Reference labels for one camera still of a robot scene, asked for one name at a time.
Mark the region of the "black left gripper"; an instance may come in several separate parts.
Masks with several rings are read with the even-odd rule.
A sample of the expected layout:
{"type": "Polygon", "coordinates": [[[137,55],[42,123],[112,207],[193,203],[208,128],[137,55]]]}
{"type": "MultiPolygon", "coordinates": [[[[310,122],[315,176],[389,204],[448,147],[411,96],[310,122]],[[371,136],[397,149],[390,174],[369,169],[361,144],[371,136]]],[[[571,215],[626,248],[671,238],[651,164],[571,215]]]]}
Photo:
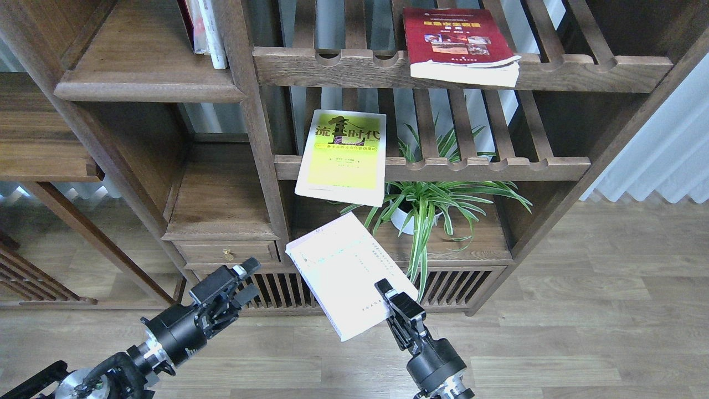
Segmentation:
{"type": "Polygon", "coordinates": [[[172,305],[152,320],[142,318],[148,338],[140,344],[140,367],[177,368],[205,347],[258,295],[254,284],[237,288],[260,268],[253,257],[233,267],[221,265],[189,291],[193,305],[172,305]]]}

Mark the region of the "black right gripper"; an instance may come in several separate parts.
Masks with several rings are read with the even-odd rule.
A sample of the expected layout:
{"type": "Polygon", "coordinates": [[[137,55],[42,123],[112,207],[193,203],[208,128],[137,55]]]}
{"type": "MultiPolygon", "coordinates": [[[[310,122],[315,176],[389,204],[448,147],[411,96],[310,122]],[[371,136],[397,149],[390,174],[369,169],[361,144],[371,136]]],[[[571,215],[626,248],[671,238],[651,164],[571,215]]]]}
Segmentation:
{"type": "Polygon", "coordinates": [[[432,339],[424,325],[426,312],[406,292],[398,292],[387,279],[374,284],[388,307],[387,323],[400,350],[412,359],[406,369],[419,396],[466,396],[463,384],[466,364],[448,339],[432,339]]]}

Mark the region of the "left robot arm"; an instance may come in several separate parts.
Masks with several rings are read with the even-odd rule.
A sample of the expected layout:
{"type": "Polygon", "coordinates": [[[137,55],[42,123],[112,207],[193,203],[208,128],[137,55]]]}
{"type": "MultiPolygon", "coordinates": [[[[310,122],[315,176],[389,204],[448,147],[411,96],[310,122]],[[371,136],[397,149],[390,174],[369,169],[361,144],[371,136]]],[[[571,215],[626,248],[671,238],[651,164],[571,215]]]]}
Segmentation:
{"type": "Polygon", "coordinates": [[[117,352],[93,368],[68,371],[56,361],[8,391],[5,398],[41,398],[51,384],[51,398],[151,398],[160,373],[175,369],[206,346],[209,339],[236,321],[241,309],[258,295],[246,278],[260,268],[255,258],[220,266],[190,290],[192,305],[172,305],[152,320],[142,318],[147,340],[117,352]]]}

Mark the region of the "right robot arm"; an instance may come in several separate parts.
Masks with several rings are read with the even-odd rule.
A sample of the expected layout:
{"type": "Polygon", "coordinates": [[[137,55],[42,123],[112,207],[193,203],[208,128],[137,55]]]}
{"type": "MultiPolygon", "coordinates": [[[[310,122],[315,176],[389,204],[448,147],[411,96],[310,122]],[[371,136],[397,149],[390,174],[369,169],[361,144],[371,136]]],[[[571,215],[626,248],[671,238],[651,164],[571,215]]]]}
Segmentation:
{"type": "Polygon", "coordinates": [[[398,292],[387,279],[375,286],[390,308],[387,323],[400,350],[412,356],[406,369],[419,389],[415,398],[472,398],[463,384],[466,364],[446,338],[433,339],[426,328],[424,308],[406,292],[398,292]]]}

